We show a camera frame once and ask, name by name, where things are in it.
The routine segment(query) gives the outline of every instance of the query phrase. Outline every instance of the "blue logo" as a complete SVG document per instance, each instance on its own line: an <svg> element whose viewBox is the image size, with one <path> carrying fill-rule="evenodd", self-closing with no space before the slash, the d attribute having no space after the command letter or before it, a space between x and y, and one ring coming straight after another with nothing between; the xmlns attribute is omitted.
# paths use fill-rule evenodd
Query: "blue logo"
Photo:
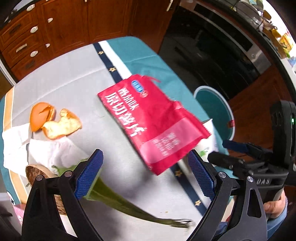
<svg viewBox="0 0 296 241"><path fill-rule="evenodd" d="M140 85L140 83L136 80L133 80L131 82L132 86L135 88L135 90L139 93L143 92L144 91L144 88Z"/></svg>

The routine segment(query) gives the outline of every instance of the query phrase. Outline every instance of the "table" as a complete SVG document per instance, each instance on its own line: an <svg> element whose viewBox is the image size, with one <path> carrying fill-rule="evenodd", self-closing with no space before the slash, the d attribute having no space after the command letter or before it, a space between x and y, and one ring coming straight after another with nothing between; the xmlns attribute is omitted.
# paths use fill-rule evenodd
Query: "table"
<svg viewBox="0 0 296 241"><path fill-rule="evenodd" d="M186 240L204 215L209 198L182 161L178 163L181 176L170 169L159 176L149 172L97 97L97 93L131 74L160 80L156 84L169 98L180 101L201 121L209 119L185 84L155 52L137 38L124 37L76 49L26 76L0 102L0 132L28 123L31 108L38 102L52 104L57 112L69 109L81 119L83 128L68 138L89 155L96 148L104 152L101 177L109 187L157 217L195 222L186 231L130 217L100 202L81 200L103 239ZM33 138L46 140L42 132L34 133ZM217 133L216 138L219 151L227 153ZM2 153L0 169L6 189L16 204L25 203L30 192L28 181L3 167Z"/></svg>

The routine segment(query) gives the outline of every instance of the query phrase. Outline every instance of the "torn bread bun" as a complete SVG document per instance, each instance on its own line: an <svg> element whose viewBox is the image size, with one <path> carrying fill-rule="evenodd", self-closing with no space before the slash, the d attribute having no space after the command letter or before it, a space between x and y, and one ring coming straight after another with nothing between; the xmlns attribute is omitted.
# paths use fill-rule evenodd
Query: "torn bread bun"
<svg viewBox="0 0 296 241"><path fill-rule="evenodd" d="M30 126L33 132L38 131L45 122L53 120L55 109L45 102L37 103L32 107L30 114Z"/></svg>
<svg viewBox="0 0 296 241"><path fill-rule="evenodd" d="M43 125L43 132L49 139L57 139L70 135L71 133L82 128L80 119L67 109L62 109L59 113L60 120L48 121Z"/></svg>

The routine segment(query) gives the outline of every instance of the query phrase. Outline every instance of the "teal tablecloth section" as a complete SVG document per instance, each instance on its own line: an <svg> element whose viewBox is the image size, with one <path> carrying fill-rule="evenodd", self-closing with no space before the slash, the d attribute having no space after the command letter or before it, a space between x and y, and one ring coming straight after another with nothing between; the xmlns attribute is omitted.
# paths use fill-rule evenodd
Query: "teal tablecloth section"
<svg viewBox="0 0 296 241"><path fill-rule="evenodd" d="M200 104L193 98L183 81L172 69L147 45L135 37L124 37L108 40L109 45L124 62L132 74L148 75L160 80L155 84L171 99L180 101L183 106L201 121L209 119ZM222 146L222 139L215 129L215 136L219 152L228 155ZM230 177L232 171L216 167L217 171L224 171Z"/></svg>
<svg viewBox="0 0 296 241"><path fill-rule="evenodd" d="M0 133L1 133L1 138L0 138L0 170L1 174L3 177L3 180L10 180L9 172L8 169L6 169L3 166L4 162L4 156L3 156L3 149L4 149L4 144L3 144L3 139L2 139L2 132L3 132L3 114L4 114L4 104L5 104L5 97L2 98L0 101ZM11 182L4 182L6 190L10 193L12 198L14 199L15 204L20 204L20 201L15 193L15 190L13 188L13 185Z"/></svg>

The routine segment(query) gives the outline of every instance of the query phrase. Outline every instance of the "chip bag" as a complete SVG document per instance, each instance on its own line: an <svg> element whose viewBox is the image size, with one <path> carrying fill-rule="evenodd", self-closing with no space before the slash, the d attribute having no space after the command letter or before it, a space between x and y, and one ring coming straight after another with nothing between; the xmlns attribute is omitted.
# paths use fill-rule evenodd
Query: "chip bag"
<svg viewBox="0 0 296 241"><path fill-rule="evenodd" d="M98 96L148 168L159 175L210 133L180 102L170 100L152 79L132 75Z"/></svg>

